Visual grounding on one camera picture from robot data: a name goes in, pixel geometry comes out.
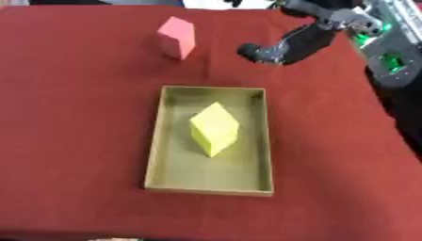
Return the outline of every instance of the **yellow cube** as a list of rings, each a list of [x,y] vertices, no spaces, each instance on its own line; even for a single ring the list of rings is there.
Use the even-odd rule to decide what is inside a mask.
[[[239,123],[215,102],[190,119],[190,134],[209,157],[213,157],[237,140]]]

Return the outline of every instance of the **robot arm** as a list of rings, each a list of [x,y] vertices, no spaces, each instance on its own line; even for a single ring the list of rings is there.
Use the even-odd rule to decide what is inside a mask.
[[[271,7],[293,10],[300,15],[313,16],[316,20],[313,24],[301,26],[285,34],[273,46],[262,47],[252,43],[239,46],[237,52],[250,61],[285,65],[303,60],[329,46],[334,33],[346,27],[369,37],[378,36],[382,32],[382,22],[368,15],[360,7],[333,10],[303,0],[278,1]]]
[[[312,24],[273,46],[245,43],[237,52],[253,62],[292,64],[330,45],[345,30],[366,62],[369,83],[409,146],[422,157],[422,15],[412,0],[276,0],[271,8],[312,16]]]

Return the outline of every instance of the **tray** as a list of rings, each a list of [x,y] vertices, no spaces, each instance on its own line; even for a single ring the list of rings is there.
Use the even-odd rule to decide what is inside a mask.
[[[189,119],[214,102],[223,104],[240,128],[234,145],[209,158],[191,138]],[[265,91],[163,87],[144,185],[165,191],[270,196]]]

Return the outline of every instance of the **cube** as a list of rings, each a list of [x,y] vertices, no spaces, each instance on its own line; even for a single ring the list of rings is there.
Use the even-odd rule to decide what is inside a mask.
[[[168,56],[185,59],[195,48],[194,25],[171,17],[158,29],[159,44]]]
[[[215,102],[190,119],[190,134],[209,157],[236,142],[239,123]]]

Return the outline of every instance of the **tray rim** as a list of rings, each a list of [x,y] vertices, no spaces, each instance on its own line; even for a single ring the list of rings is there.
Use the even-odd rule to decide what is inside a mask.
[[[263,95],[263,125],[266,126],[266,130],[263,131],[264,139],[267,143],[266,145],[266,151],[268,154],[268,157],[266,158],[265,162],[268,167],[268,183],[269,187],[268,190],[208,190],[208,189],[198,189],[198,188],[171,188],[171,187],[163,187],[159,185],[153,185],[150,184],[150,181],[152,180],[153,175],[153,169],[155,166],[154,158],[157,153],[156,146],[159,144],[160,141],[160,128],[159,128],[159,122],[164,119],[164,108],[161,108],[161,106],[164,105],[165,99],[166,99],[166,92],[170,88],[207,88],[207,89],[245,89],[245,90],[257,90],[261,91]],[[268,104],[267,104],[267,92],[264,88],[239,88],[239,87],[202,87],[202,86],[162,86],[160,90],[160,97],[158,102],[158,110],[155,116],[155,122],[154,122],[154,131],[153,131],[153,140],[150,147],[150,153],[148,157],[148,165],[146,168],[145,173],[145,179],[144,179],[144,188],[146,190],[152,190],[152,191],[159,191],[159,192],[170,192],[170,193],[191,193],[191,194],[211,194],[211,195],[226,195],[226,196],[253,196],[253,197],[270,197],[274,194],[274,182],[273,182],[273,176],[272,176],[272,159],[271,159],[271,145],[269,140],[269,126],[268,126]]]

